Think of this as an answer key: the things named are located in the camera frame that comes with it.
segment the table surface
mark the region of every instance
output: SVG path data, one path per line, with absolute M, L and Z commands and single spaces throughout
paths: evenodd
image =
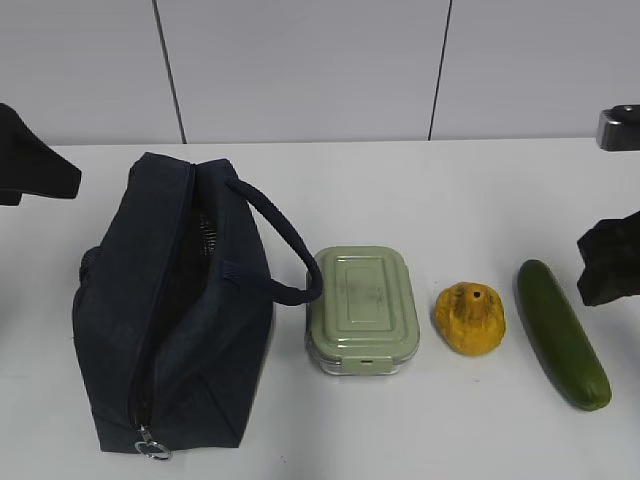
M 640 299 L 584 307 L 576 240 L 640 208 L 640 153 L 589 139 L 269 145 L 77 146 L 73 201 L 25 196 L 0 209 L 0 456 L 8 479 L 277 480 L 640 478 Z M 104 235 L 143 152 L 229 158 L 311 251 L 385 245 L 410 271 L 421 345 L 391 377 L 331 377 L 304 349 L 304 307 L 276 308 L 273 343 L 239 449 L 168 463 L 100 453 L 72 342 L 82 253 Z M 258 219 L 272 273 L 304 268 Z M 514 274 L 553 269 L 607 371 L 613 400 L 573 409 L 544 375 L 517 315 Z M 458 281 L 496 288 L 507 333 L 467 358 L 430 312 Z

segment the lunch bag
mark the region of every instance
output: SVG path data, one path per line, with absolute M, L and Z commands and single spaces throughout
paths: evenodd
M 304 290 L 269 267 L 249 205 L 309 270 Z M 146 153 L 98 247 L 85 253 L 74 343 L 100 448 L 166 460 L 238 447 L 271 330 L 273 302 L 322 293 L 304 242 L 228 160 Z

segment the green container lid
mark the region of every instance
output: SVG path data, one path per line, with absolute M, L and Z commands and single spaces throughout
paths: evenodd
M 327 373 L 397 372 L 420 341 L 409 271 L 386 247 L 333 247 L 316 260 L 324 294 L 307 312 L 307 348 Z

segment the zipper pull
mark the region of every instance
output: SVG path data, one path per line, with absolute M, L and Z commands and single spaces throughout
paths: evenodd
M 161 443 L 156 442 L 147 427 L 141 425 L 138 433 L 142 437 L 141 442 L 135 443 L 138 453 L 141 453 L 145 457 L 153 460 L 171 460 L 173 452 Z

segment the cucumber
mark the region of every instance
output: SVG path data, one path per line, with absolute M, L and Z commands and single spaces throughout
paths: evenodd
M 605 407 L 609 380 L 549 267 L 527 260 L 517 285 L 522 322 L 551 383 L 582 410 Z

